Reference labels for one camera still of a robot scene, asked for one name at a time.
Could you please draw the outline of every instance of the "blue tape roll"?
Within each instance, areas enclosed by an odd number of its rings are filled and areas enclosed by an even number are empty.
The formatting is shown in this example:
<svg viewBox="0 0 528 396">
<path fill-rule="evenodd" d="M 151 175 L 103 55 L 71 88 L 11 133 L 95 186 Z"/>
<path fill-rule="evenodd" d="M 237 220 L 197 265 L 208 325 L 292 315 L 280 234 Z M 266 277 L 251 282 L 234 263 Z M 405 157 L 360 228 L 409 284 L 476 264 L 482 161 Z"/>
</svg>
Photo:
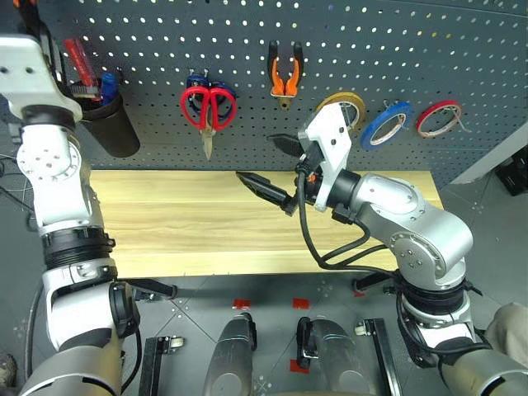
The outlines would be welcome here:
<svg viewBox="0 0 528 396">
<path fill-rule="evenodd" d="M 406 127 L 408 125 L 408 123 L 411 120 L 411 114 L 412 113 L 413 113 L 413 106 L 408 101 L 402 101 L 400 103 L 397 103 L 397 104 L 389 107 L 383 113 L 378 115 L 374 119 L 374 121 L 372 121 L 372 123 L 369 126 L 366 127 L 366 129 L 363 132 L 363 135 L 361 136 L 361 139 L 360 139 L 361 147 L 364 150 L 374 150 L 374 149 L 377 149 L 377 148 L 383 146 L 384 144 L 389 142 L 392 138 L 394 138 L 394 136 L 396 136 L 396 134 L 398 134 L 398 132 L 402 128 L 404 128 L 404 127 Z M 379 144 L 372 144 L 371 140 L 374 137 L 374 135 L 377 132 L 377 130 L 385 122 L 387 122 L 388 120 L 390 120 L 390 119 L 392 119 L 392 118 L 394 118 L 394 117 L 396 117 L 396 116 L 398 116 L 400 114 L 405 115 L 405 121 L 403 122 L 402 127 L 399 128 L 398 131 L 396 131 L 389 139 L 385 140 L 384 142 L 379 143 Z"/>
</svg>

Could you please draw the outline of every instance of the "pliers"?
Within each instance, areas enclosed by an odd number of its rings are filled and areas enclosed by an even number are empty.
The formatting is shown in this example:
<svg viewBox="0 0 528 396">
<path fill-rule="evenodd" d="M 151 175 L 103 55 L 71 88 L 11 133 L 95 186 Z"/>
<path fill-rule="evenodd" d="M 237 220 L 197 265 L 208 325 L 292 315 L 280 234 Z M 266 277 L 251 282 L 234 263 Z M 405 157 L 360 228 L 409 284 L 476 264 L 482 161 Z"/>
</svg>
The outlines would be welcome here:
<svg viewBox="0 0 528 396">
<path fill-rule="evenodd" d="M 294 43 L 294 71 L 286 83 L 284 83 L 277 70 L 278 48 L 279 44 L 276 40 L 270 41 L 267 54 L 267 73 L 273 84 L 271 95 L 277 98 L 280 108 L 283 111 L 287 111 L 290 109 L 291 98 L 297 96 L 297 86 L 303 75 L 303 45 L 299 41 Z"/>
</svg>

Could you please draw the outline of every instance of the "tape roll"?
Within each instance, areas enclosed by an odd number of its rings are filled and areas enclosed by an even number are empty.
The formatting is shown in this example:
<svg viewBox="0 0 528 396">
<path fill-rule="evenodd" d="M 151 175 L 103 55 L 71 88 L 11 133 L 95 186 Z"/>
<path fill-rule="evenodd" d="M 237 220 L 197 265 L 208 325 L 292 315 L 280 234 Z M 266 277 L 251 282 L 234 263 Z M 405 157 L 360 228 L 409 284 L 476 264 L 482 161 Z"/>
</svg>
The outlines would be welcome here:
<svg viewBox="0 0 528 396">
<path fill-rule="evenodd" d="M 427 121 L 427 119 L 436 112 L 444 109 L 453 111 L 453 118 L 451 118 L 451 120 L 449 120 L 447 124 L 445 124 L 438 130 L 431 130 L 428 132 L 423 131 L 422 126 Z M 449 130 L 453 129 L 453 127 L 460 122 L 461 116 L 462 106 L 457 101 L 439 101 L 438 103 L 432 105 L 431 107 L 428 107 L 423 113 L 421 113 L 421 115 L 416 121 L 416 130 L 423 138 L 435 138 L 436 136 L 440 136 L 441 134 L 444 134 L 445 132 L 448 132 Z"/>
<path fill-rule="evenodd" d="M 381 147 L 390 141 L 403 127 L 406 127 L 411 119 L 413 113 L 413 106 L 408 101 L 402 101 L 389 107 L 383 113 L 378 115 L 372 123 L 366 127 L 365 132 L 361 136 L 361 147 L 364 150 L 374 150 Z M 375 139 L 378 130 L 398 117 L 398 123 L 387 133 L 380 138 Z"/>
<path fill-rule="evenodd" d="M 354 92 L 338 92 L 325 98 L 318 106 L 315 111 L 319 111 L 323 106 L 331 105 L 333 103 L 350 103 L 352 107 L 356 109 L 356 117 L 354 120 L 348 121 L 348 131 L 354 130 L 357 126 L 360 126 L 365 120 L 366 109 L 363 99 Z"/>
</svg>

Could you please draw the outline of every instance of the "black cable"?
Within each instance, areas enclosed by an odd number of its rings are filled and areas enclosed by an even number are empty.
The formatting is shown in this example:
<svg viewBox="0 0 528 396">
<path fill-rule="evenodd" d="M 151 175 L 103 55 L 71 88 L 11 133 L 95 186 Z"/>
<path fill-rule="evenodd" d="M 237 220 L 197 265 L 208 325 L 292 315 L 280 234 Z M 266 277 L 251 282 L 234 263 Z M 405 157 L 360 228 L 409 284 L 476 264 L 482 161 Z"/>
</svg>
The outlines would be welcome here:
<svg viewBox="0 0 528 396">
<path fill-rule="evenodd" d="M 344 252 L 348 252 L 349 250 L 358 248 L 363 243 L 369 240 L 370 238 L 370 230 L 364 225 L 360 220 L 355 220 L 354 224 L 357 224 L 357 226 L 363 230 L 363 236 L 361 238 L 356 239 L 354 242 L 350 242 L 346 245 L 343 245 L 341 247 L 338 247 L 337 249 L 332 250 L 331 252 L 325 254 L 322 259 L 323 260 L 330 260 L 331 258 L 334 258 L 335 256 L 339 256 L 340 254 L 343 254 Z"/>
<path fill-rule="evenodd" d="M 325 270 L 371 271 L 371 272 L 379 272 L 381 274 L 385 274 L 388 277 L 395 278 L 396 275 L 392 271 L 387 271 L 381 268 L 377 268 L 375 266 L 349 266 L 348 265 L 351 262 L 354 262 L 366 256 L 367 254 L 371 254 L 372 252 L 377 252 L 378 250 L 387 248 L 385 245 L 371 247 L 361 253 L 358 253 L 336 264 L 329 264 L 321 256 L 319 256 L 319 253 L 316 247 L 314 246 L 314 242 L 312 241 L 312 238 L 310 237 L 308 220 L 306 219 L 306 203 L 305 203 L 305 198 L 304 198 L 304 179 L 305 178 L 306 178 L 306 174 L 300 171 L 299 176 L 297 177 L 297 199 L 299 201 L 300 227 L 303 233 L 304 241 L 306 242 L 306 246 L 308 247 L 308 250 L 312 254 L 313 259 L 318 263 L 318 265 Z"/>
<path fill-rule="evenodd" d="M 2 173 L 2 174 L 0 174 L 0 177 L 4 177 L 4 176 L 24 176 L 24 173 L 20 173 L 20 172 L 9 172 L 9 173 Z"/>
<path fill-rule="evenodd" d="M 418 340 L 414 335 L 411 333 L 411 331 L 408 328 L 407 322 L 405 322 L 405 319 L 403 318 L 403 312 L 402 312 L 402 292 L 398 291 L 396 294 L 396 314 L 398 315 L 398 321 L 401 323 L 403 330 L 405 331 L 405 334 L 407 337 L 416 344 L 420 349 L 423 349 L 426 352 L 434 353 L 436 355 L 442 356 L 442 355 L 459 355 L 468 353 L 471 351 L 477 351 L 479 349 L 492 349 L 488 344 L 482 343 L 482 342 L 475 342 L 474 344 L 470 344 L 467 346 L 461 346 L 458 348 L 451 348 L 451 349 L 437 349 L 437 348 L 431 348 L 428 345 L 425 345 L 423 342 Z"/>
<path fill-rule="evenodd" d="M 10 193 L 8 190 L 3 188 L 2 186 L 0 186 L 0 195 L 1 194 L 4 194 L 6 198 L 8 198 L 11 202 L 22 206 L 25 210 L 32 213 L 33 215 L 35 214 L 35 211 L 33 210 L 32 207 L 30 207 L 29 205 L 25 204 L 24 202 L 16 198 L 12 193 Z"/>
<path fill-rule="evenodd" d="M 31 301 L 30 313 L 27 317 L 26 344 L 24 346 L 24 376 L 26 381 L 33 373 L 33 334 L 35 333 L 36 309 L 43 289 L 44 285 L 41 281 Z"/>
<path fill-rule="evenodd" d="M 121 385 L 121 393 L 124 393 L 125 390 L 132 383 L 135 376 L 138 374 L 139 367 L 141 366 L 142 347 L 141 347 L 141 333 L 139 332 L 139 328 L 135 331 L 135 341 L 136 341 L 137 352 L 135 355 L 134 369 L 132 370 L 130 377 Z"/>
</svg>

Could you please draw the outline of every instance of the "metal bar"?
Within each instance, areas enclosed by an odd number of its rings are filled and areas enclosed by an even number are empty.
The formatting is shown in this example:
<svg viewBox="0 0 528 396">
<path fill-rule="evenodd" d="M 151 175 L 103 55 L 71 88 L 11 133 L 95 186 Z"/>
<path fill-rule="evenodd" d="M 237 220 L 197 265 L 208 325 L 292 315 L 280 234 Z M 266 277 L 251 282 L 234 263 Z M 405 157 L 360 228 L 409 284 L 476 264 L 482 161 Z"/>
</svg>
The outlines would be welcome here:
<svg viewBox="0 0 528 396">
<path fill-rule="evenodd" d="M 162 364 L 163 338 L 157 337 L 145 340 L 141 380 L 139 382 L 139 396 L 157 396 L 159 385 L 159 370 Z"/>
<path fill-rule="evenodd" d="M 384 320 L 382 318 L 374 318 L 366 319 L 364 322 L 367 334 L 370 333 L 374 339 L 376 355 L 378 356 L 378 363 L 382 371 L 386 391 L 392 396 L 402 396 L 402 387 L 399 383 L 393 354 L 390 350 L 389 337 Z"/>
</svg>

